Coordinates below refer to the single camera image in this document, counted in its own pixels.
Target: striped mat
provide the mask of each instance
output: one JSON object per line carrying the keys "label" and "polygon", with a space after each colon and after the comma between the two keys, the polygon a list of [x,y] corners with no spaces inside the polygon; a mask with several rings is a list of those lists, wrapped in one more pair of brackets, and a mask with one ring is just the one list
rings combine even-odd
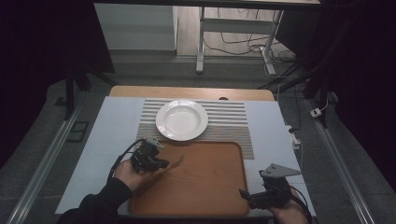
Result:
{"label": "striped mat", "polygon": [[[157,130],[155,118],[161,107],[171,101],[173,100],[146,98],[136,139],[151,137],[156,137],[159,141],[167,139]],[[195,141],[235,142],[242,148],[244,160],[254,160],[248,118],[243,102],[193,101],[200,104],[208,115],[207,127],[201,135],[194,139]]]}

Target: black device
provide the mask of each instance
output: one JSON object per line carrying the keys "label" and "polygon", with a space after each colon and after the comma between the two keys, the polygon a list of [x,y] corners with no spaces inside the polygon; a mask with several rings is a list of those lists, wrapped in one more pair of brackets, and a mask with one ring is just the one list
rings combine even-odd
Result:
{"label": "black device", "polygon": [[288,167],[271,164],[267,169],[260,170],[260,176],[262,177],[263,185],[266,189],[265,192],[250,194],[248,191],[240,189],[239,193],[243,199],[248,201],[251,209],[268,209],[270,207],[282,208],[290,200],[294,200],[304,209],[308,223],[312,223],[312,216],[308,210],[306,201],[303,203],[298,197],[291,193],[290,188],[292,187],[286,179],[286,176],[299,175],[300,173],[300,171]]}
{"label": "black device", "polygon": [[113,176],[114,171],[116,171],[121,160],[125,157],[125,155],[127,153],[131,153],[130,152],[131,148],[134,147],[138,143],[141,143],[141,145],[134,152],[132,152],[132,156],[130,159],[132,162],[132,165],[134,167],[134,170],[137,173],[139,173],[140,171],[154,172],[154,171],[158,171],[161,168],[165,169],[169,165],[169,161],[156,158],[158,153],[160,153],[160,150],[158,150],[158,148],[163,148],[163,145],[161,145],[157,141],[157,139],[155,139],[155,138],[152,138],[152,139],[141,138],[141,139],[136,140],[134,143],[132,143],[124,151],[124,153],[119,155],[116,162],[114,162],[114,165],[111,167],[110,173],[108,174],[108,177],[107,177],[107,182]]}
{"label": "black device", "polygon": [[146,139],[142,145],[135,150],[131,156],[132,165],[134,170],[139,173],[153,172],[159,169],[165,169],[169,165],[169,161],[156,158],[163,146],[154,138],[152,140]]}

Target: wooden board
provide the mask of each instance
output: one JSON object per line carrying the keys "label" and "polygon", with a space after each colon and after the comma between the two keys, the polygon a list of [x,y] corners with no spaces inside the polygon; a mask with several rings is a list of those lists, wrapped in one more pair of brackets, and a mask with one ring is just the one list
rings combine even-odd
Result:
{"label": "wooden board", "polygon": [[247,189],[241,147],[233,142],[162,142],[158,158],[170,164],[184,156],[145,191],[134,196],[130,209],[137,216],[241,217],[248,203],[239,195]]}
{"label": "wooden board", "polygon": [[274,101],[268,90],[240,90],[186,87],[115,86],[109,96],[159,97],[218,100],[227,97],[236,101]]}

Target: gray floor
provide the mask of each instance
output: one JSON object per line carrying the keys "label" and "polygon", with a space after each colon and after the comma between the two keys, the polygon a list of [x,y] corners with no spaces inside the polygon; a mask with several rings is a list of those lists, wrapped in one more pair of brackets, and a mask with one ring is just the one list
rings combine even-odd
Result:
{"label": "gray floor", "polygon": [[[150,57],[142,63],[116,63],[116,75],[111,77],[122,85],[186,86],[256,89],[269,80],[263,70],[262,60],[207,59],[205,72],[196,75],[194,59]],[[284,64],[276,71],[285,70]],[[25,223],[55,223],[54,211],[62,198],[68,180],[73,174],[79,155],[89,136],[97,113],[110,87],[103,81],[90,76],[92,89],[77,91],[77,96],[87,97],[76,123],[88,124],[85,134],[70,133],[68,141],[54,163],[44,186],[40,190]],[[303,149],[296,151],[302,164],[304,179],[318,213],[318,223],[361,223],[344,186],[334,169],[332,160],[321,141],[301,91],[304,84],[276,95],[285,122],[301,129],[297,136],[303,142]],[[0,223],[5,223],[21,197],[38,163],[47,150],[54,134],[64,118],[64,105],[57,104],[64,97],[64,83],[49,88],[48,101],[43,107],[32,129],[21,142],[15,154],[0,171]],[[333,112],[335,101],[328,106],[329,131],[338,146],[346,165],[360,188],[364,200],[376,223],[394,223],[396,196],[373,162],[355,140],[353,135],[339,121]]]}

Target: black sleeve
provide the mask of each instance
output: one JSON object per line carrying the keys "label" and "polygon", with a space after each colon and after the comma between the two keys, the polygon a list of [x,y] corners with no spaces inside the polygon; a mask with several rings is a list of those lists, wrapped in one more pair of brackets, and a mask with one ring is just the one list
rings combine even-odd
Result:
{"label": "black sleeve", "polygon": [[65,212],[57,223],[115,223],[119,219],[118,208],[131,197],[129,188],[113,177],[98,194],[87,195],[79,208]]}

